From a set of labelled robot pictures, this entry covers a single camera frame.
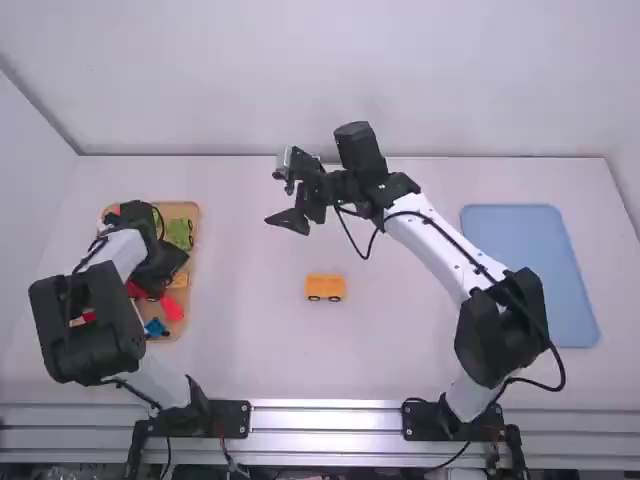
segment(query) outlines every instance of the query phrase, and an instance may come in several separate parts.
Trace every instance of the blue mat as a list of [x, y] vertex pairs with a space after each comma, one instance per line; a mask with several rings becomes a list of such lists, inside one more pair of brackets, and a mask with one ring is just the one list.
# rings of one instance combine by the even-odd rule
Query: blue mat
[[529, 267], [542, 280], [551, 339], [588, 348], [600, 338], [560, 212], [550, 205], [467, 205], [462, 233], [507, 268]]

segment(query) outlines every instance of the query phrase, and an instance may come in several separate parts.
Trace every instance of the orange toy car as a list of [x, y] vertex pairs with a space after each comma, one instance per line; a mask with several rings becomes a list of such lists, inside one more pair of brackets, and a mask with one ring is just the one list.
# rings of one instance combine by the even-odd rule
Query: orange toy car
[[339, 302], [344, 298], [344, 292], [345, 281], [342, 275], [322, 275], [320, 273], [307, 275], [304, 294], [313, 302], [323, 298], [330, 302]]

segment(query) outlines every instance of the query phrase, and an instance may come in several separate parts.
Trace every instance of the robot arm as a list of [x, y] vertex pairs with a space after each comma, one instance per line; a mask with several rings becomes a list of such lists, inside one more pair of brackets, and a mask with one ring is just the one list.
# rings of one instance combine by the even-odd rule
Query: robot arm
[[[134, 272], [162, 266], [165, 250], [152, 216], [144, 218], [150, 206], [125, 205], [135, 220], [101, 222], [87, 255], [69, 275], [39, 280], [29, 289], [45, 366], [58, 382], [126, 382], [162, 408], [185, 407], [191, 400], [187, 377], [147, 351], [142, 320], [125, 290]], [[86, 312], [95, 314], [93, 322], [72, 322]]]
[[357, 216], [402, 243], [436, 276], [460, 308], [454, 348], [462, 370], [439, 402], [439, 423], [452, 437], [549, 347], [542, 284], [531, 270], [510, 272], [484, 254], [407, 175], [389, 173], [367, 122], [344, 125], [334, 136], [345, 169], [326, 173], [317, 157], [288, 150], [274, 177], [286, 182], [289, 195], [298, 182], [295, 206], [265, 221], [308, 235], [309, 220], [324, 223], [327, 206], [339, 212], [354, 204]]

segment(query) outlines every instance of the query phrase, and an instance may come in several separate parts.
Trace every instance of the aluminum rail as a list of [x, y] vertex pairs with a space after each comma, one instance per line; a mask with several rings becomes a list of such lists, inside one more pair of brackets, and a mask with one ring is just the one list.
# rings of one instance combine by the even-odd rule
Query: aluminum rail
[[[430, 467], [458, 443], [407, 442], [401, 401], [252, 400], [251, 433], [229, 440], [237, 461], [252, 465]], [[506, 409], [520, 426], [530, 468], [640, 470], [640, 410]], [[141, 405], [0, 404], [0, 462], [120, 463]], [[171, 441], [173, 463], [223, 464], [215, 439]], [[488, 446], [473, 444], [456, 461], [483, 467]], [[503, 451], [503, 465], [509, 457]], [[144, 461], [166, 461], [164, 439], [151, 439]]]

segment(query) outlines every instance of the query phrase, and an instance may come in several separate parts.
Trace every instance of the white wall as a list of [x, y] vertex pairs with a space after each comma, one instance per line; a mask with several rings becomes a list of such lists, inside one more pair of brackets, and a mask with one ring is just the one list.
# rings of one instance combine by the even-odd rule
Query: white wall
[[28, 308], [27, 289], [76, 164], [76, 154], [0, 72], [0, 344]]
[[635, 0], [4, 0], [0, 53], [89, 153], [607, 157], [640, 226]]

